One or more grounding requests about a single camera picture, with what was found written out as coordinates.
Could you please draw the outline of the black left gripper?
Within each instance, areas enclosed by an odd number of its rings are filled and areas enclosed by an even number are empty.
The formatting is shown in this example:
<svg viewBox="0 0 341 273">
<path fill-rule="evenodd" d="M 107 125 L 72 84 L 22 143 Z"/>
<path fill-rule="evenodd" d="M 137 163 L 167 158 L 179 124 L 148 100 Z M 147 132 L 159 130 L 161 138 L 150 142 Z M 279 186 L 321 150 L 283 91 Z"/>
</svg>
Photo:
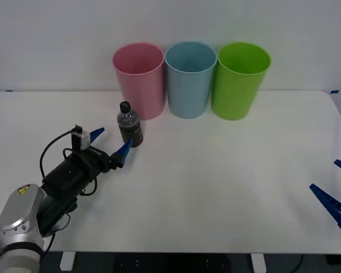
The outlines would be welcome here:
<svg viewBox="0 0 341 273">
<path fill-rule="evenodd" d="M 90 144 L 92 144 L 103 132 L 101 127 L 90 132 Z M 94 147 L 81 151 L 73 151 L 73 164 L 75 180 L 94 180 L 101 173 L 123 168 L 128 153 L 132 147 L 133 139 L 129 139 L 117 152 L 109 156 L 102 150 Z"/>
</svg>

